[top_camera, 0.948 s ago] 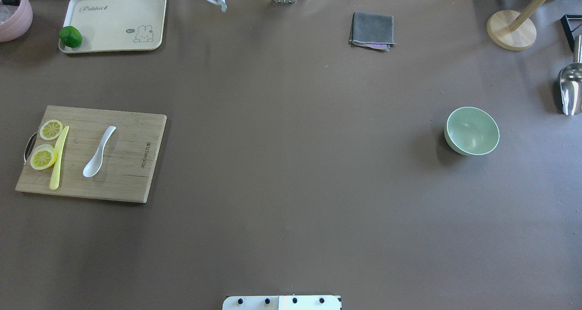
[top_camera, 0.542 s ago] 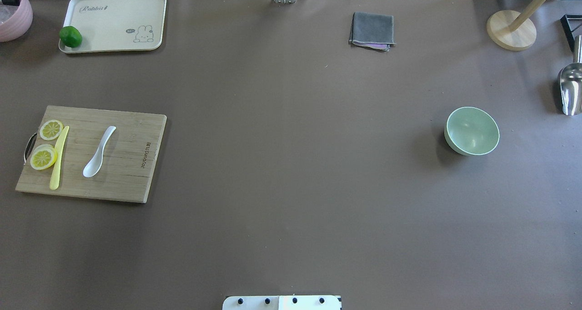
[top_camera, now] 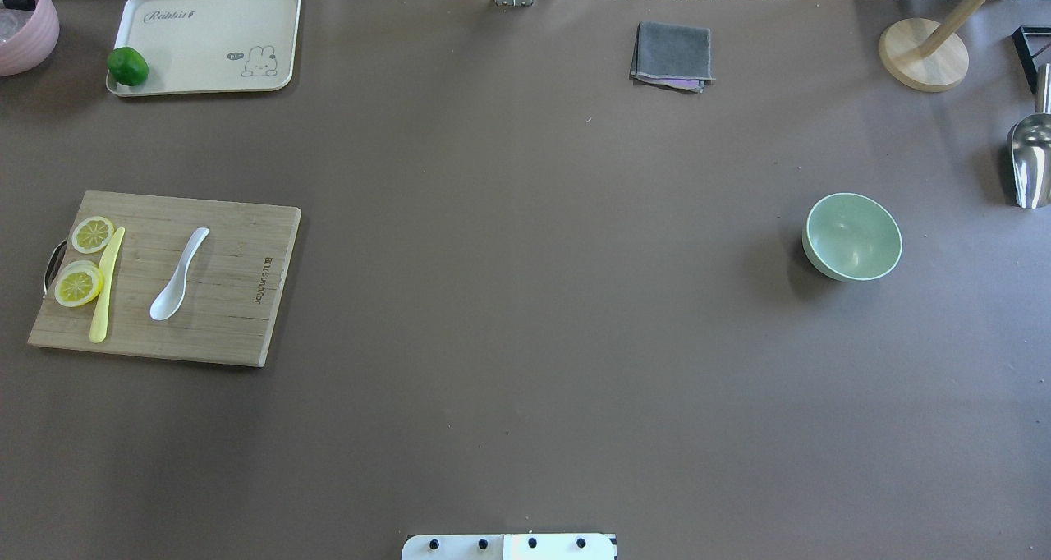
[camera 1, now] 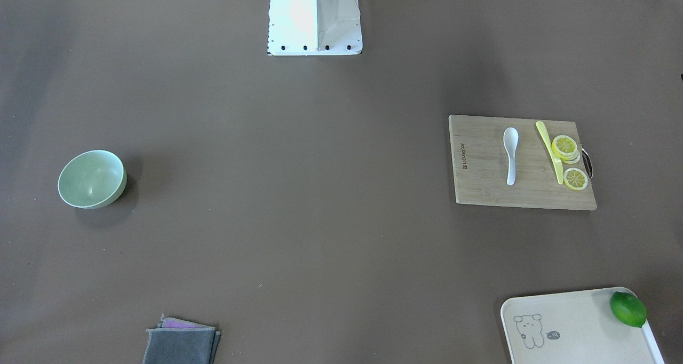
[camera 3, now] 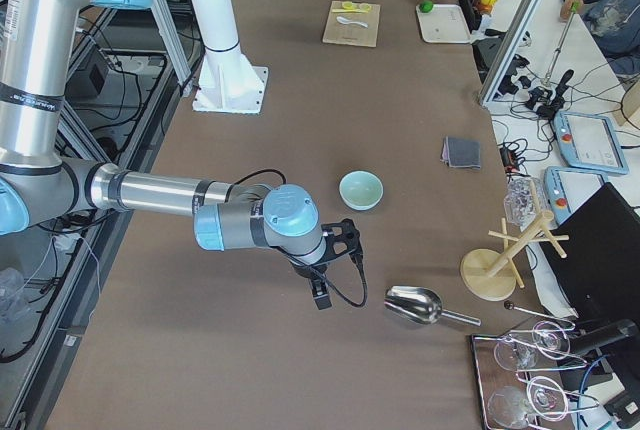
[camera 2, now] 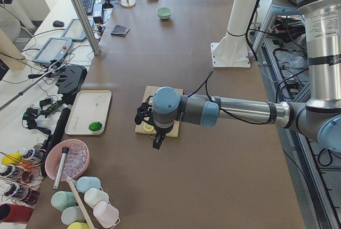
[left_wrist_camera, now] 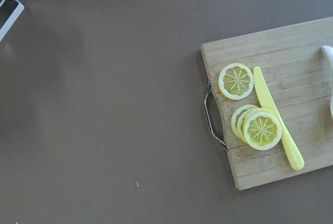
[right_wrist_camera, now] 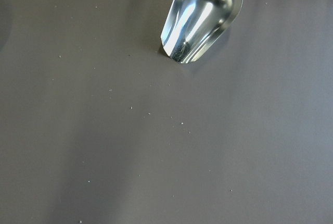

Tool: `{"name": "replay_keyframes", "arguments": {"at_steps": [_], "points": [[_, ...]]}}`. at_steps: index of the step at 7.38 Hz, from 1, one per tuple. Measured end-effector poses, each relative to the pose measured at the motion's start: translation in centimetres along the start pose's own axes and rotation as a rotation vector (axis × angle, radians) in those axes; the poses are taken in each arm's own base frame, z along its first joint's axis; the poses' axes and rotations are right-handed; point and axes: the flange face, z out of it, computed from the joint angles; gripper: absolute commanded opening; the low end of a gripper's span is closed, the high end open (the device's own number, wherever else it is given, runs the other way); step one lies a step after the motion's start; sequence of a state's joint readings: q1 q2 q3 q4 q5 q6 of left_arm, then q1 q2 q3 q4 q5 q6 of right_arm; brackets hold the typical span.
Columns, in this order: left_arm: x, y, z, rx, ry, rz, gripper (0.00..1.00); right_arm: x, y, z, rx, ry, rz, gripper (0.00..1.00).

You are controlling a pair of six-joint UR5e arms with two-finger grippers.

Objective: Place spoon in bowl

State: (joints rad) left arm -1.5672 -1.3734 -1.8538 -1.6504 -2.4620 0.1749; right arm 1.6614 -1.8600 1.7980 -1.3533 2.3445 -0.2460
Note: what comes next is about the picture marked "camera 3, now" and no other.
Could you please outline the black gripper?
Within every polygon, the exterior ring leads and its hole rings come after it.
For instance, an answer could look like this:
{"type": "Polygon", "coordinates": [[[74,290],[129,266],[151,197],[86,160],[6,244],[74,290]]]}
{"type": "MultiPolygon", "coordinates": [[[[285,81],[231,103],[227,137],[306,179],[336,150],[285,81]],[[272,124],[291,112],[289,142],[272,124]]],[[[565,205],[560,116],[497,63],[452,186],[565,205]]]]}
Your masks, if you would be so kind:
{"type": "Polygon", "coordinates": [[[297,257],[292,257],[292,266],[295,272],[308,280],[310,287],[314,291],[314,302],[318,310],[325,310],[332,307],[331,297],[327,292],[325,264],[311,265],[301,261],[297,257]]]}

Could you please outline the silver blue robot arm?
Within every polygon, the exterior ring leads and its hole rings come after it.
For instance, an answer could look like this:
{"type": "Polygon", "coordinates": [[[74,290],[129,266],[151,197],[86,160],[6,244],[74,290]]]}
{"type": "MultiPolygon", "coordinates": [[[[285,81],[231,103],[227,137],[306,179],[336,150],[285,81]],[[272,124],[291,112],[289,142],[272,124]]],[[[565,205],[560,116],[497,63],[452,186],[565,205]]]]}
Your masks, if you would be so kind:
{"type": "Polygon", "coordinates": [[[87,5],[146,9],[153,0],[8,0],[1,49],[1,231],[10,234],[78,210],[190,216],[207,250],[274,248],[330,297],[329,229],[306,190],[132,172],[63,158],[55,149],[77,19],[87,5]]]}

